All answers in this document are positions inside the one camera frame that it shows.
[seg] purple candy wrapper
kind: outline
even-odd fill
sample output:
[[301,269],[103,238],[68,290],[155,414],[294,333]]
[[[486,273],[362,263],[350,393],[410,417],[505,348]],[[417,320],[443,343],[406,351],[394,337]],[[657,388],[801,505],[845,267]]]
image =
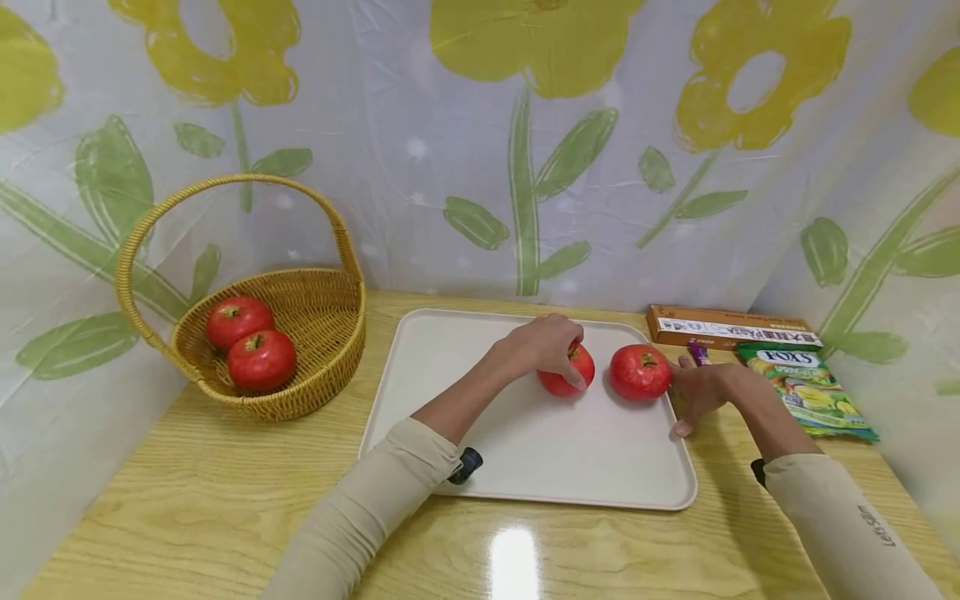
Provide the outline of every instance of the purple candy wrapper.
[[686,345],[686,348],[690,350],[690,356],[693,357],[693,362],[697,364],[697,367],[703,367],[704,365],[712,365],[710,362],[710,357],[707,354],[707,349],[699,344],[690,342]]

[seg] fabric backdrop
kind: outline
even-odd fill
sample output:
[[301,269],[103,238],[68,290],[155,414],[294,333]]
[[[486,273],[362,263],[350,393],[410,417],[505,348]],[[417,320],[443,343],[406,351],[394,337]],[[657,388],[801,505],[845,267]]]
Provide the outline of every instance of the fabric backdrop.
[[[330,198],[371,287],[808,319],[960,554],[958,20],[950,0],[0,4],[0,598],[183,385],[118,312],[119,244],[244,171]],[[335,261],[307,199],[218,188],[162,219],[136,293],[166,334],[240,276]]]

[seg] fox's candy bag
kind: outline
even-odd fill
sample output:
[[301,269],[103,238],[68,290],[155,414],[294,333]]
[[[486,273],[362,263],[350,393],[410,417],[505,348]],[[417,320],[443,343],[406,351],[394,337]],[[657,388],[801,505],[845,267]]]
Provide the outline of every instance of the fox's candy bag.
[[757,342],[741,344],[736,352],[747,367],[770,380],[790,414],[811,436],[879,440],[816,351]]

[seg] yellow flower print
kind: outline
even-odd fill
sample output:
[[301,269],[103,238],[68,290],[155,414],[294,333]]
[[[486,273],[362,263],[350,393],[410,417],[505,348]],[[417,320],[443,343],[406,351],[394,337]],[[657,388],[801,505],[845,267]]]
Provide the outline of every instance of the yellow flower print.
[[430,45],[454,73],[499,82],[523,72],[542,98],[599,89],[644,0],[434,0]]
[[907,99],[910,113],[936,133],[960,137],[960,46],[936,59]]
[[[829,18],[836,0],[720,0],[697,23],[690,57],[700,71],[686,82],[677,104],[675,134],[690,152],[729,143],[761,150],[793,123],[793,112],[821,94],[840,74],[852,24]],[[780,81],[744,112],[727,95],[737,73],[767,52],[785,60]]]
[[43,37],[0,6],[0,133],[12,132],[60,106],[66,88]]
[[241,94],[258,106],[291,102],[297,73],[283,60],[300,41],[292,0],[219,0],[232,29],[228,59],[211,57],[190,40],[179,0],[109,0],[145,30],[147,53],[163,81],[190,102],[218,107]]

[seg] glossy table surface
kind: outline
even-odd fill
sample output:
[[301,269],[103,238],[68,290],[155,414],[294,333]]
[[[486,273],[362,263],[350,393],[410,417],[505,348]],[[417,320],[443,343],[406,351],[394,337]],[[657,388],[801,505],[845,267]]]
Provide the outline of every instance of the glossy table surface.
[[[396,324],[422,307],[551,312],[371,291],[360,367],[319,412],[252,423],[187,387],[23,598],[255,598],[307,512],[355,461]],[[638,314],[558,311],[646,331]],[[672,358],[685,351],[662,349]],[[681,513],[433,497],[388,540],[354,597],[826,598],[789,521],[751,473],[756,448],[735,410],[704,420],[688,447],[700,493]],[[960,597],[960,565],[877,451],[849,441],[823,448],[947,598]]]

